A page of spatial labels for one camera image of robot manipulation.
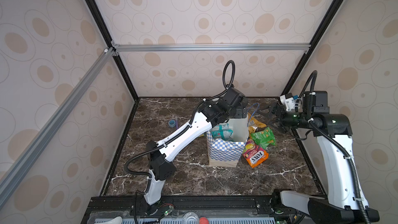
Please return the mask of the yellow snack bag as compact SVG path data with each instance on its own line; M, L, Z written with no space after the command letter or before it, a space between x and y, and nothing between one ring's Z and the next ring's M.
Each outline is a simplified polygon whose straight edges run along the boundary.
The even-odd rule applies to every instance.
M256 133L263 131L267 128L267 125L255 117L253 117L250 113L248 113L248 131L249 133Z

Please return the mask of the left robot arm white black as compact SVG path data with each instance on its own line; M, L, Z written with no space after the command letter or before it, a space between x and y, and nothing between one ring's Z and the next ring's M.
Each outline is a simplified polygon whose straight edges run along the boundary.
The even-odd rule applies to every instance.
M202 134L208 136L211 160L233 161L237 163L248 139L248 118L246 106L248 99L235 88L229 88L226 94L217 100L204 100L194 111L193 120L182 125L168 137L149 142L149 175L144 199L153 205L161 199L165 181L176 171L173 160L192 141ZM233 130L233 139L213 140L211 130L217 125L227 124Z

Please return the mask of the teal white snack pack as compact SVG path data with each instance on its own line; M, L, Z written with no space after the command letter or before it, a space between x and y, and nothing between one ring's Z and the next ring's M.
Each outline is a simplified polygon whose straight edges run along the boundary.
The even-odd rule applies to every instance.
M211 129L211 134L214 139L222 139L224 141L233 141L233 128L228 123L216 125Z

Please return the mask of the blue checkered paper bag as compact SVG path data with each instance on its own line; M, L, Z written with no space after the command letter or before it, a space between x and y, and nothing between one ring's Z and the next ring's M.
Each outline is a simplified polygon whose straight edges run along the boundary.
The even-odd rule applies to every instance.
M224 123L228 123L233 128L233 141L214 139L211 130L207 131L205 136L209 165L211 167L235 168L249 139L248 117L246 119L229 119Z

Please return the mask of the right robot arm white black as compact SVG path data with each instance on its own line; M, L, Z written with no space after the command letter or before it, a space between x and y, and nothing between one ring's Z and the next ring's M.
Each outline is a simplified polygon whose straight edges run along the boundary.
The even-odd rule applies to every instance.
M306 91L301 97L283 95L268 108L285 129L312 131L321 149L328 191L325 198L276 190L274 201L294 208L316 224L371 224L379 212L365 198L352 152L352 128L347 116L331 114L326 91Z

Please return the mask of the orange Foxs candy bag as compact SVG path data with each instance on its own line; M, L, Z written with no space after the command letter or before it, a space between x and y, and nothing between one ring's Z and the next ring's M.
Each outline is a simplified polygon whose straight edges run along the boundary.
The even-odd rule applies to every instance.
M243 157L251 168L255 168L268 159L269 154L252 139L249 139L243 151Z

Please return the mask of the green corn snack bag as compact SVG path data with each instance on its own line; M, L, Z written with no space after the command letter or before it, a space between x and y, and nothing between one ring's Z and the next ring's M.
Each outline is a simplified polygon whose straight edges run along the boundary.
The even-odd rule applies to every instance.
M276 139L272 130L267 127L262 131L252 133L251 139L263 149L267 149L270 145L276 146Z

